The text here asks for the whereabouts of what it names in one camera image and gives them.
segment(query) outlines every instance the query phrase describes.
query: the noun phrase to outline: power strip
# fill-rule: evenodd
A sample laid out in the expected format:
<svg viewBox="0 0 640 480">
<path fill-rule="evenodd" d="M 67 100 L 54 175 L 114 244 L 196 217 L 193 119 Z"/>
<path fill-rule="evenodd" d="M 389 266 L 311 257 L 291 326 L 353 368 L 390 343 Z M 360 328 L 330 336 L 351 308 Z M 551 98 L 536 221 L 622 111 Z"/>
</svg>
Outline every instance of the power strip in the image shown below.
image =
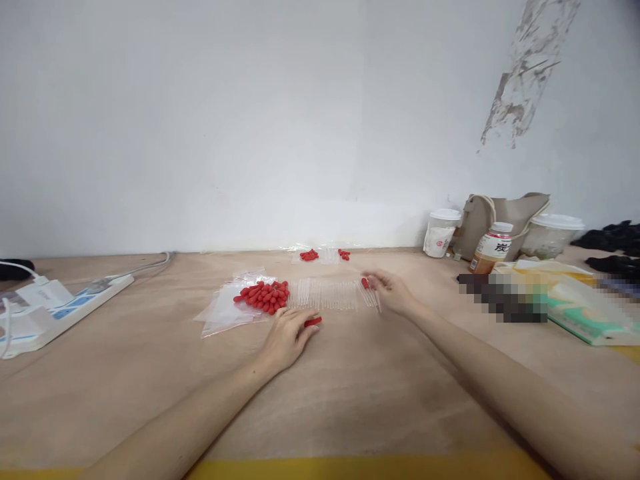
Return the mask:
<svg viewBox="0 0 640 480">
<path fill-rule="evenodd" d="M 82 290 L 73 300 L 68 304 L 49 309 L 49 314 L 54 319 L 52 328 L 42 332 L 40 330 L 34 330 L 32 333 L 21 331 L 20 336 L 11 336 L 11 344 L 8 352 L 6 352 L 4 358 L 14 358 L 21 353 L 38 350 L 48 344 L 51 340 L 58 335 L 64 333 L 66 330 L 74 326 L 92 311 L 96 310 L 104 302 L 124 290 L 130 284 L 133 283 L 133 276 L 126 275 L 118 279 L 112 280 L 109 288 L 92 295 L 87 293 L 87 289 Z M 6 322 L 6 314 L 0 315 L 2 319 L 2 325 Z M 11 321 L 16 321 L 16 318 L 12 316 Z M 0 347 L 4 347 L 4 342 L 7 341 L 6 335 L 0 339 Z"/>
</svg>

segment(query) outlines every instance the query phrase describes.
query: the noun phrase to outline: bottle label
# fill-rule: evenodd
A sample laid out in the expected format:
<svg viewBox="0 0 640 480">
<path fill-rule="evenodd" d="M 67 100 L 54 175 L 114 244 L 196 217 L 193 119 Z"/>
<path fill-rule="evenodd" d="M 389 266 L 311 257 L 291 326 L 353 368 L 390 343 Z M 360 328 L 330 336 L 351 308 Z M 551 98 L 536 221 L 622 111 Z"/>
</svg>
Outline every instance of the bottle label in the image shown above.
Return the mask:
<svg viewBox="0 0 640 480">
<path fill-rule="evenodd" d="M 423 246 L 425 253 L 430 257 L 444 257 L 454 230 L 455 227 L 430 227 Z"/>
<path fill-rule="evenodd" d="M 475 252 L 484 258 L 503 259 L 509 252 L 511 238 L 497 237 L 492 233 L 487 233 L 478 242 Z"/>
</svg>

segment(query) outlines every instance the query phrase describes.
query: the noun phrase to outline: black item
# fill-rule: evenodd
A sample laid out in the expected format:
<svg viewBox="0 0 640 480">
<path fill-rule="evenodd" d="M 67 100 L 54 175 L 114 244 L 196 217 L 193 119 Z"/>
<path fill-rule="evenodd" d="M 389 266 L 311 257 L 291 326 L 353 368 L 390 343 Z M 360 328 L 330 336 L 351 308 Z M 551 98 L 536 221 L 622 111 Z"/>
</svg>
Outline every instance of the black item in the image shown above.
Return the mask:
<svg viewBox="0 0 640 480">
<path fill-rule="evenodd" d="M 625 220 L 602 230 L 589 230 L 571 244 L 590 250 L 622 250 L 626 255 L 640 257 L 640 223 L 632 225 L 631 220 Z"/>
<path fill-rule="evenodd" d="M 23 267 L 29 268 L 31 270 L 35 270 L 35 266 L 30 260 L 20 260 L 20 259 L 6 259 L 1 260 L 9 263 L 17 263 L 18 265 L 22 265 Z M 9 265 L 0 265 L 0 281 L 8 281 L 8 280 L 26 280 L 30 278 L 31 274 L 22 270 L 20 267 L 10 267 Z"/>
<path fill-rule="evenodd" d="M 531 301 L 530 295 L 518 292 L 508 275 L 463 273 L 456 280 L 460 293 L 474 296 L 476 303 L 487 305 L 486 313 L 496 314 L 505 323 L 544 323 L 547 321 L 547 304 Z"/>
<path fill-rule="evenodd" d="M 612 255 L 604 259 L 588 258 L 586 264 L 594 270 L 611 273 L 613 278 L 640 283 L 640 259 Z"/>
</svg>

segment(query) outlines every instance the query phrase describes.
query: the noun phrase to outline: peeling paint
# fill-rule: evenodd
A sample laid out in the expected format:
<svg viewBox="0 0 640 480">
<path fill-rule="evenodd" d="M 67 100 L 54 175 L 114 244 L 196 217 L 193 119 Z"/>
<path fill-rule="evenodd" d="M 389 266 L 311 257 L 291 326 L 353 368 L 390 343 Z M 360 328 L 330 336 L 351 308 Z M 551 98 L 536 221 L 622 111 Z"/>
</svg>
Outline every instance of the peeling paint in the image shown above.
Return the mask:
<svg viewBox="0 0 640 480">
<path fill-rule="evenodd" d="M 527 0 L 511 44 L 511 69 L 502 74 L 481 142 L 515 148 L 535 114 L 580 0 Z"/>
</svg>

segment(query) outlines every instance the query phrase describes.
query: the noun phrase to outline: plywood surface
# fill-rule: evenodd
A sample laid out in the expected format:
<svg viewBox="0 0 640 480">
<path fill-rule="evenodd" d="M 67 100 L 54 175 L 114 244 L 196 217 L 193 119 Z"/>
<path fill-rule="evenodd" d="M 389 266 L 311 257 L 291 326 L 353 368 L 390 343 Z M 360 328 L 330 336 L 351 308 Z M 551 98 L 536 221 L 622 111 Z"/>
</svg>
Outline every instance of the plywood surface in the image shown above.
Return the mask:
<svg viewBox="0 0 640 480">
<path fill-rule="evenodd" d="M 573 252 L 574 260 L 580 252 Z M 79 291 L 93 278 L 160 258 L 50 259 L 40 272 Z M 342 265 L 291 264 L 290 253 L 180 254 L 33 353 L 0 362 L 0 469 L 84 467 L 205 379 L 256 351 L 268 323 L 200 338 L 192 319 L 234 273 L 265 267 L 280 280 L 359 278 L 380 267 L 416 296 L 538 372 L 640 443 L 640 365 L 590 347 L 556 325 L 496 323 L 455 276 L 465 263 L 407 250 L 354 251 Z M 206 460 L 380 455 L 478 455 L 519 447 L 410 325 L 322 312 L 321 332 L 293 368 L 256 396 Z"/>
</svg>

